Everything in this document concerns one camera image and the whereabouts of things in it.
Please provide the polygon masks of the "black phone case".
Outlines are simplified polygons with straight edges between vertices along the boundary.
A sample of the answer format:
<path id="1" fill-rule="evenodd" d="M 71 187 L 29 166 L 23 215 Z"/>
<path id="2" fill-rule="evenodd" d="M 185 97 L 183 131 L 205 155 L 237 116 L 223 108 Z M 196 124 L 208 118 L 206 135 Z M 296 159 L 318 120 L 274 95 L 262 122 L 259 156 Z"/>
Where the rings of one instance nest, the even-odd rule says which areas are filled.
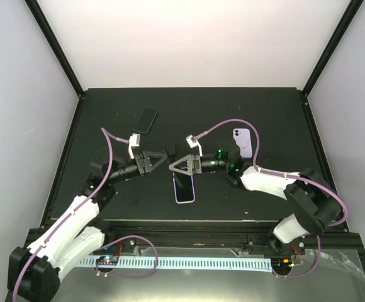
<path id="1" fill-rule="evenodd" d="M 161 145 L 161 150 L 163 153 L 167 154 L 168 157 L 176 156 L 176 144 L 175 143 L 165 143 Z"/>

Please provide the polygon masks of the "teal edged phone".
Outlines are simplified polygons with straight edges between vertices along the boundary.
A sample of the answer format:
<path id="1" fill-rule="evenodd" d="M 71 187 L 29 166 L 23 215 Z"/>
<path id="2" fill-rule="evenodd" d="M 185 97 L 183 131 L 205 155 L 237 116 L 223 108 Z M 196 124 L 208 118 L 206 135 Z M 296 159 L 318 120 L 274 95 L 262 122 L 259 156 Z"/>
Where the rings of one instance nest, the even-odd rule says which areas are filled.
<path id="1" fill-rule="evenodd" d="M 147 134 L 157 116 L 158 111 L 154 108 L 144 108 L 134 126 L 134 132 Z"/>

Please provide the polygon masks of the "lilac magsafe cased phone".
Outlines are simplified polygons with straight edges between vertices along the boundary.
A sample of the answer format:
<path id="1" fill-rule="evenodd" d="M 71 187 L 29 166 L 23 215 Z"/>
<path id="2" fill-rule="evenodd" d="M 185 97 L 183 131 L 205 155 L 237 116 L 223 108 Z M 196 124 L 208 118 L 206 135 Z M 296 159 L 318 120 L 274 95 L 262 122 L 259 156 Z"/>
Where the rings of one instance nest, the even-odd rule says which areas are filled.
<path id="1" fill-rule="evenodd" d="M 240 156 L 243 159 L 251 159 L 253 151 L 250 130 L 248 128 L 234 128 L 233 139 L 240 149 Z"/>

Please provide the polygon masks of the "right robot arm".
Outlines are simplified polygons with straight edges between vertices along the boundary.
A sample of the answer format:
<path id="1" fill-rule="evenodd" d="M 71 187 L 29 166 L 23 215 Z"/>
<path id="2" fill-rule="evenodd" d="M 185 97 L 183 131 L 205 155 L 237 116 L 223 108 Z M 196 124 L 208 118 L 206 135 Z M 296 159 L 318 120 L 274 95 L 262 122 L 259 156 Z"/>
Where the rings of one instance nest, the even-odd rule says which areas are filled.
<path id="1" fill-rule="evenodd" d="M 267 238 L 267 246 L 275 254 L 283 253 L 299 237 L 321 235 L 342 212 L 338 195 L 318 173 L 311 169 L 287 173 L 254 167 L 242 158 L 239 146 L 230 137 L 217 141 L 216 154 L 186 155 L 169 164 L 169 170 L 187 176 L 224 171 L 233 187 L 285 200 L 290 214 L 278 222 Z"/>

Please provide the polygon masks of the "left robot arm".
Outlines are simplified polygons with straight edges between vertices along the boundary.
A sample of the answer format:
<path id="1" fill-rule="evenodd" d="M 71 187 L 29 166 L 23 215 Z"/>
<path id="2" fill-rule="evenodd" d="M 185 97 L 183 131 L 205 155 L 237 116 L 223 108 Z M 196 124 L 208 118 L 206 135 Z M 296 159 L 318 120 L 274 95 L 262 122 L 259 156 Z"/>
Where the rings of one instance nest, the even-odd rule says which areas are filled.
<path id="1" fill-rule="evenodd" d="M 111 250 L 116 235 L 98 218 L 116 193 L 115 184 L 153 172 L 167 160 L 162 152 L 143 151 L 130 160 L 96 152 L 86 182 L 57 221 L 27 247 L 9 256 L 8 290 L 28 301 L 51 301 L 61 282 L 97 249 Z"/>

